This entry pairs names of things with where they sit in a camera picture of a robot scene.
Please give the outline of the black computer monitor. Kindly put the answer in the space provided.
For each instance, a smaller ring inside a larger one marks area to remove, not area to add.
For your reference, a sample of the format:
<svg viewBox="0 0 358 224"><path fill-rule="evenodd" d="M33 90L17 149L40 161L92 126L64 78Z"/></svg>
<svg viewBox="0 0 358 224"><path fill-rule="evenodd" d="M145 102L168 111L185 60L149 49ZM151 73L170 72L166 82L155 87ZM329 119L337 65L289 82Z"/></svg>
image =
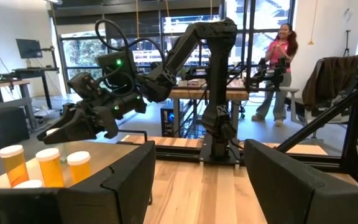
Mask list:
<svg viewBox="0 0 358 224"><path fill-rule="evenodd" d="M16 39L21 59L42 58L42 50L38 40Z"/></svg>

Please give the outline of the black computer tower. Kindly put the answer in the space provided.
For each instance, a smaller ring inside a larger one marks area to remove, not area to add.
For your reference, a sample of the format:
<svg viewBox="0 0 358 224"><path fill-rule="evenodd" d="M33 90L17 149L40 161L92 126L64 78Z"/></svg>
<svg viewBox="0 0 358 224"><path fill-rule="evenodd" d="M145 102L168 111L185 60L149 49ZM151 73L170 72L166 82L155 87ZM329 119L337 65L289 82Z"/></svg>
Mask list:
<svg viewBox="0 0 358 224"><path fill-rule="evenodd" d="M173 103L167 103L160 109L161 116L161 133L163 137L174 137L174 110Z"/></svg>

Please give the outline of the wooden workbench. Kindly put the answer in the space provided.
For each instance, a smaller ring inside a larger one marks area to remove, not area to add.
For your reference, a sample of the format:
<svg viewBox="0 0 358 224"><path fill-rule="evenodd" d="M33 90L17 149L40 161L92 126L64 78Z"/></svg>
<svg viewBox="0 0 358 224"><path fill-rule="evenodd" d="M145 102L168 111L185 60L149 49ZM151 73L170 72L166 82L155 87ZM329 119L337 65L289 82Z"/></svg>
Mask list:
<svg viewBox="0 0 358 224"><path fill-rule="evenodd" d="M190 88L190 87L180 87L174 88L169 95L169 98L173 100L173 137L180 138L180 100L188 99L188 100L202 100L204 96L209 97L209 92L204 91L200 88ZM234 88L227 87L226 88L226 99L231 102L231 124L232 126L238 130L239 125L239 109L241 106L241 102L249 99L249 94L246 92L246 89L243 87Z"/></svg>

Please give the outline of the small wooden table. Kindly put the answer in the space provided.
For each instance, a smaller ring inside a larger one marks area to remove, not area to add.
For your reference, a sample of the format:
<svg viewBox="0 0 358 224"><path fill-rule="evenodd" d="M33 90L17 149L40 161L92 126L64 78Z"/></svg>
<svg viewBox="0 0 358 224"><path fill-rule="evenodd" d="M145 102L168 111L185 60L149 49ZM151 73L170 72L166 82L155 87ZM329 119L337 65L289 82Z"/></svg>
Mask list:
<svg viewBox="0 0 358 224"><path fill-rule="evenodd" d="M0 88L18 86L22 95L22 98L20 99L7 101L7 102L0 102L0 109L23 106L27 119L29 120L31 129L35 129L37 128L37 123L35 120L35 115L32 107L32 99L30 97L29 90L27 87L27 85L29 84L30 84L30 80L15 80L13 82L0 82Z"/></svg>

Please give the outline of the person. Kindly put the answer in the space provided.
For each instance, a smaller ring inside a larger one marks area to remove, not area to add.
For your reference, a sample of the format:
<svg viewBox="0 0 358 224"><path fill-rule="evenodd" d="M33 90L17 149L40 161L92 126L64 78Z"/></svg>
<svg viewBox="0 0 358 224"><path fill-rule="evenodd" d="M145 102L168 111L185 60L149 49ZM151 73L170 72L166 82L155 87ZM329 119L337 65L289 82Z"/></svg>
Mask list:
<svg viewBox="0 0 358 224"><path fill-rule="evenodd" d="M286 72L283 73L283 81L280 86L289 87L291 85L291 62L295 58L298 51L298 42L296 40L297 34L289 23L284 23L280 26L278 34L273 42L270 43L264 59L273 66L278 63L281 58L289 64ZM280 127L284 124L287 117L285 112L285 98L288 95L287 91L266 91L265 98L262 104L256 109L255 114L251 117L252 121L263 121L269 112L273 96L275 95L275 105L273 107L273 118L276 126Z"/></svg>

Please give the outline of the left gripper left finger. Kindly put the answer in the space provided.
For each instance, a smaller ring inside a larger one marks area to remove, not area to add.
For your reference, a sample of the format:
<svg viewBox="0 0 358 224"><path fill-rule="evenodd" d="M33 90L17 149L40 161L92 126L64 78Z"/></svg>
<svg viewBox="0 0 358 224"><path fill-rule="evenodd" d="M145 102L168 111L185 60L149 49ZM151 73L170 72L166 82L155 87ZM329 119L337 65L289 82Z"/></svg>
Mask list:
<svg viewBox="0 0 358 224"><path fill-rule="evenodd" d="M147 141L69 188L0 189L0 224L143 224L155 162Z"/></svg>

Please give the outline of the brown jacket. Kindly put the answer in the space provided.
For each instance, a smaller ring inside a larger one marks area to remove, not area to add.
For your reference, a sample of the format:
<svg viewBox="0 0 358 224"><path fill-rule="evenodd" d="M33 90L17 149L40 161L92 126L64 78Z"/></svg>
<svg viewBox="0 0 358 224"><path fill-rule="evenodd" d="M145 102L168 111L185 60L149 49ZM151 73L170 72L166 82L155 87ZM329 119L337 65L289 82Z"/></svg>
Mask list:
<svg viewBox="0 0 358 224"><path fill-rule="evenodd" d="M337 97L351 85L357 68L358 55L319 59L302 91L305 108L310 111L317 104Z"/></svg>

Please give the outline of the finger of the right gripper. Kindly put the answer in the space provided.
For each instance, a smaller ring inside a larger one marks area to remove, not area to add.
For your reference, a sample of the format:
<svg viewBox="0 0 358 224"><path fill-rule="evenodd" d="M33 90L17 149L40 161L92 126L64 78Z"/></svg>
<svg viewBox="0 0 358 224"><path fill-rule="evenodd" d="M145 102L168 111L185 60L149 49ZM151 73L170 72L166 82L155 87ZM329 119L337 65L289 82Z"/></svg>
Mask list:
<svg viewBox="0 0 358 224"><path fill-rule="evenodd" d="M67 103L63 105L61 116L47 127L50 129L74 129L78 128L83 124L81 120L81 113L78 111L77 105L73 103Z"/></svg>
<svg viewBox="0 0 358 224"><path fill-rule="evenodd" d="M38 134L37 139L44 144L58 144L64 142L82 141L89 139L96 139L97 134L103 131L107 132L107 138L111 139L115 137L119 128L116 121L87 121L84 117L84 108L78 107L78 111L81 113L81 120L83 124L74 129L64 130L58 129L50 135L46 135L46 131Z"/></svg>

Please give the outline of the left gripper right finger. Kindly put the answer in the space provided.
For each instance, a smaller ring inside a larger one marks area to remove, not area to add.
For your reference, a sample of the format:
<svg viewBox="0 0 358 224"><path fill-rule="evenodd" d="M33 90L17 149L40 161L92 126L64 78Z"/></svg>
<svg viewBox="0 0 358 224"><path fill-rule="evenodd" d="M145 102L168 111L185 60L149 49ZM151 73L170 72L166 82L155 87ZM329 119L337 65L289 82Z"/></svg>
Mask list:
<svg viewBox="0 0 358 224"><path fill-rule="evenodd" d="M244 164L268 224L358 224L358 186L253 139Z"/></svg>

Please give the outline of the black computer box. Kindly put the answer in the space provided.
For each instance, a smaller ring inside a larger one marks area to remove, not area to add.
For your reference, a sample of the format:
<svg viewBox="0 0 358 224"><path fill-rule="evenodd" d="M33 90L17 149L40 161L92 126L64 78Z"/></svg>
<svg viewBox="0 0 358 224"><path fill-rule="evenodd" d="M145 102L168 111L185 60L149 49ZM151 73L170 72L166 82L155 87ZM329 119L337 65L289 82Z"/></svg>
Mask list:
<svg viewBox="0 0 358 224"><path fill-rule="evenodd" d="M0 149L29 138L24 110L22 108L0 109Z"/></svg>

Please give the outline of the small orange medicine bottle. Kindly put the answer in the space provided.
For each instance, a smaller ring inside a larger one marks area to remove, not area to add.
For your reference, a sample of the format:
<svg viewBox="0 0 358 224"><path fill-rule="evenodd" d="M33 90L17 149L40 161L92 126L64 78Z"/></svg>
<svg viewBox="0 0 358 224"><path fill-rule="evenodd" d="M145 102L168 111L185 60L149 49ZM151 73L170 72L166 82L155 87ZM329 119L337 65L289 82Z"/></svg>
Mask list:
<svg viewBox="0 0 358 224"><path fill-rule="evenodd" d="M77 184L90 176L90 159L91 156L87 151L74 152L67 157L67 163L70 166L74 184Z"/></svg>
<svg viewBox="0 0 358 224"><path fill-rule="evenodd" d="M29 180L25 164L24 148L22 145L11 145L0 149L0 158L9 180L9 185L15 187Z"/></svg>
<svg viewBox="0 0 358 224"><path fill-rule="evenodd" d="M64 179L60 165L60 152L57 148L48 148L39 151L35 155L39 162L46 187L63 187Z"/></svg>

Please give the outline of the black standing desk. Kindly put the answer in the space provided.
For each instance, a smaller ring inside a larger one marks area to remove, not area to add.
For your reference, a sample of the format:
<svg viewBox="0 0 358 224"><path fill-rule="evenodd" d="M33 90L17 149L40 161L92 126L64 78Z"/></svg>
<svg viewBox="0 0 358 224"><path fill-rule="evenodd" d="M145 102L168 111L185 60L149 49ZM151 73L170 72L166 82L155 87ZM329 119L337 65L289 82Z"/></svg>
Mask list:
<svg viewBox="0 0 358 224"><path fill-rule="evenodd" d="M18 68L9 73L0 73L0 80L12 82L13 79L22 80L28 78L41 78L47 106L51 110L52 103L51 103L50 93L46 81L46 72L59 73L59 68L57 67L57 62L54 55L55 48L53 46L50 46L49 48L42 48L40 49L40 51L51 52L52 59L53 59L53 66L48 65L46 67Z"/></svg>

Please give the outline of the grey office chair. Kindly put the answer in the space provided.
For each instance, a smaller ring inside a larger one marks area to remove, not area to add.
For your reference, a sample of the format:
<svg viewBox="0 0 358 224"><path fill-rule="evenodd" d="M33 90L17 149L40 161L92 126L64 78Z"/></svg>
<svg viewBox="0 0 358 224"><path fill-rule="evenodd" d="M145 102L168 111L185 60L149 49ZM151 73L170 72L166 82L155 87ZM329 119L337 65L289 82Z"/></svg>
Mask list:
<svg viewBox="0 0 358 224"><path fill-rule="evenodd" d="M321 128L325 124L347 124L349 120L351 104L348 107L343 106L343 101L347 99L344 91L341 91L334 99L318 103L307 109L301 98L296 98L295 93L299 91L296 88L283 87L281 90L286 90L290 93L290 97L285 98L285 104L288 105L288 110L291 113L290 119L294 123L302 126L307 126L314 120L319 121Z"/></svg>

